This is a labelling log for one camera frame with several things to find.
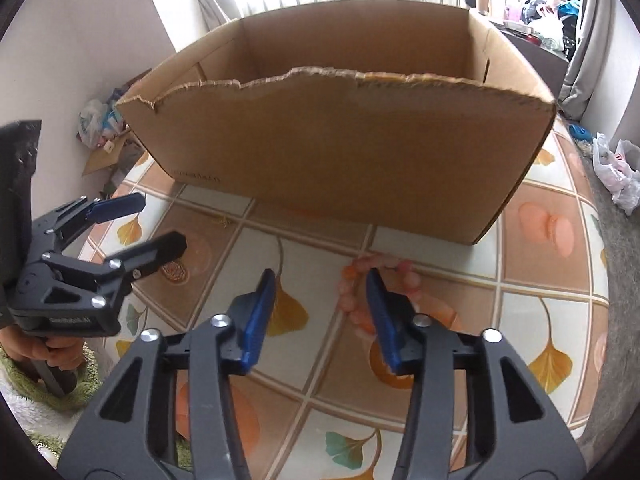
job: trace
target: finger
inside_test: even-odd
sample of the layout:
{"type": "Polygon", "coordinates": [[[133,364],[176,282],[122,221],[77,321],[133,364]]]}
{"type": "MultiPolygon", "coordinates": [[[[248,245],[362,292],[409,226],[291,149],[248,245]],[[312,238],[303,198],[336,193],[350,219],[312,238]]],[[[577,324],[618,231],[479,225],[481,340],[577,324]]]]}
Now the finger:
{"type": "Polygon", "coordinates": [[[82,357],[82,340],[73,346],[52,350],[49,359],[47,359],[47,364],[49,366],[60,367],[76,361],[79,357],[82,357]]]}
{"type": "Polygon", "coordinates": [[[80,356],[75,361],[60,365],[58,368],[60,368],[60,370],[62,370],[63,372],[66,372],[68,370],[76,370],[82,363],[84,363],[84,357],[80,356]]]}
{"type": "Polygon", "coordinates": [[[26,335],[22,330],[14,332],[10,346],[14,352],[29,359],[44,361],[49,358],[49,349],[44,342],[37,337],[26,335]]]}
{"type": "Polygon", "coordinates": [[[84,340],[79,337],[54,336],[47,339],[47,346],[49,348],[68,348],[69,346],[78,344],[78,341],[84,342],[84,340]]]}

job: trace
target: pink bead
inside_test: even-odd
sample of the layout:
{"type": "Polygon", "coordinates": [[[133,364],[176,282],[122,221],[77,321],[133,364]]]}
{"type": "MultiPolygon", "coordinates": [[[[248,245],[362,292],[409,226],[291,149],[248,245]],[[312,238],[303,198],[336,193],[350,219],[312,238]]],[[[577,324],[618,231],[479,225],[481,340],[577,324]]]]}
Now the pink bead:
{"type": "Polygon", "coordinates": [[[419,303],[423,297],[423,292],[417,288],[411,291],[408,291],[406,296],[409,298],[409,301],[412,303],[419,303]]]}
{"type": "Polygon", "coordinates": [[[338,298],[338,308],[343,312],[353,312],[358,306],[353,294],[343,294],[338,298]]]}
{"type": "Polygon", "coordinates": [[[384,254],[374,254],[369,259],[371,268],[375,267],[375,268],[379,269],[380,267],[383,267],[384,266],[384,259],[385,259],[385,255],[384,254]]]}
{"type": "Polygon", "coordinates": [[[382,264],[387,269],[395,269],[400,263],[400,258],[396,258],[395,256],[391,256],[391,254],[384,254],[382,256],[382,264]]]}
{"type": "Polygon", "coordinates": [[[366,274],[367,272],[369,272],[369,269],[371,268],[371,262],[369,261],[368,258],[363,257],[363,258],[356,258],[353,261],[353,267],[360,273],[360,274],[366,274]]]}
{"type": "Polygon", "coordinates": [[[414,264],[412,263],[411,260],[402,260],[400,263],[398,263],[398,265],[396,266],[396,269],[401,274],[404,274],[406,272],[409,272],[413,268],[413,266],[414,264]]]}
{"type": "Polygon", "coordinates": [[[420,275],[415,272],[408,272],[402,277],[402,284],[406,290],[419,288],[421,283],[422,279],[420,278],[420,275]]]}
{"type": "Polygon", "coordinates": [[[338,294],[350,294],[351,292],[353,292],[353,281],[340,280],[338,282],[338,294]]]}

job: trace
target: tiled pattern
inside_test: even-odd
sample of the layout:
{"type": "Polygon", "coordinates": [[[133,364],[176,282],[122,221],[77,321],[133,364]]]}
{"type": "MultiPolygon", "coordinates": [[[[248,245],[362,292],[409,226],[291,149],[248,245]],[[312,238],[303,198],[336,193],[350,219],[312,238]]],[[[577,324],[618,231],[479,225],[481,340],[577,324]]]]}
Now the tiled pattern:
{"type": "MultiPolygon", "coordinates": [[[[382,362],[362,317],[364,271],[356,264],[384,253],[380,261],[394,263],[382,270],[383,279],[396,292],[405,292],[399,259],[413,262],[408,294],[417,310],[459,332],[499,328],[533,368],[551,352],[559,372],[537,372],[538,378],[577,438],[605,358],[608,307],[606,255],[580,164],[556,121],[504,213],[466,247],[182,186],[147,157],[118,190],[146,194],[146,208],[96,226],[81,258],[99,262],[172,229],[187,237],[189,248],[170,269],[134,285],[120,313],[120,335],[99,346],[101,366],[110,370],[146,327],[173,333],[225,311],[270,267],[282,310],[251,376],[232,381],[252,478],[309,478],[310,472],[317,479],[390,478],[412,378],[390,375],[382,362]],[[337,308],[345,283],[357,305],[348,315],[337,308]],[[345,446],[358,450],[345,453],[345,446]]],[[[454,395],[450,463],[460,468],[461,372],[454,395]]]]}

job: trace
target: plastic bag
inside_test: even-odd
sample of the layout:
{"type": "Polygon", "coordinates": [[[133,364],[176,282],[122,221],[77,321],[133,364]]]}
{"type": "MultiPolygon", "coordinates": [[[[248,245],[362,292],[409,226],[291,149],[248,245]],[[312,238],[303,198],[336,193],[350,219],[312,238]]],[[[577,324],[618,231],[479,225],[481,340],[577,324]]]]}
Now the plastic bag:
{"type": "Polygon", "coordinates": [[[98,146],[102,136],[102,122],[107,115],[109,107],[98,99],[89,101],[78,118],[78,134],[82,143],[92,150],[98,146]]]}
{"type": "Polygon", "coordinates": [[[593,169],[611,193],[613,203],[628,216],[640,202],[640,172],[631,168],[627,157],[640,167],[640,148],[628,140],[620,140],[613,153],[603,134],[593,139],[593,169]]]}
{"type": "Polygon", "coordinates": [[[541,37],[542,45],[545,48],[564,52],[562,22],[558,20],[558,15],[544,5],[538,6],[538,13],[542,17],[529,23],[529,27],[532,27],[534,32],[541,37]]]}
{"type": "Polygon", "coordinates": [[[632,170],[640,170],[640,148],[629,140],[620,140],[616,158],[622,158],[632,170]]]}

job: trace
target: blue object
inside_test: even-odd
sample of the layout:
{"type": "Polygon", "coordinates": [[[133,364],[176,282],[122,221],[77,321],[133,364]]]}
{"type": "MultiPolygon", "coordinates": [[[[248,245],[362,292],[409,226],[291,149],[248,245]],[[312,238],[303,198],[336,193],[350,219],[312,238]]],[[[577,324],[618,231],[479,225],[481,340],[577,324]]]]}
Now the blue object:
{"type": "Polygon", "coordinates": [[[558,6],[558,14],[560,16],[569,16],[574,15],[577,16],[580,12],[580,1],[579,0],[571,0],[565,4],[558,6]]]}
{"type": "Polygon", "coordinates": [[[580,126],[580,124],[569,124],[569,133],[577,140],[588,140],[589,142],[593,140],[591,132],[580,126]]]}
{"type": "Polygon", "coordinates": [[[231,319],[236,322],[236,328],[244,329],[240,341],[242,348],[240,364],[245,374],[251,371],[260,358],[260,350],[262,350],[262,343],[271,319],[275,297],[276,275],[271,269],[267,269],[263,272],[256,291],[236,298],[228,310],[231,319]],[[242,317],[240,310],[247,308],[251,309],[251,313],[246,325],[242,327],[242,320],[238,319],[242,317]]]}
{"type": "MultiPolygon", "coordinates": [[[[400,294],[387,292],[379,273],[370,272],[367,275],[367,302],[378,332],[378,344],[382,357],[394,374],[403,375],[406,373],[402,370],[401,356],[404,345],[403,327],[397,322],[397,319],[394,319],[387,307],[388,300],[393,301],[395,296],[400,296],[400,294]]],[[[407,302],[413,311],[411,304],[404,296],[399,299],[407,302]]]]}
{"type": "Polygon", "coordinates": [[[116,218],[139,213],[145,208],[146,198],[142,193],[132,193],[129,195],[111,198],[96,202],[86,214],[89,222],[101,224],[116,218]]]}

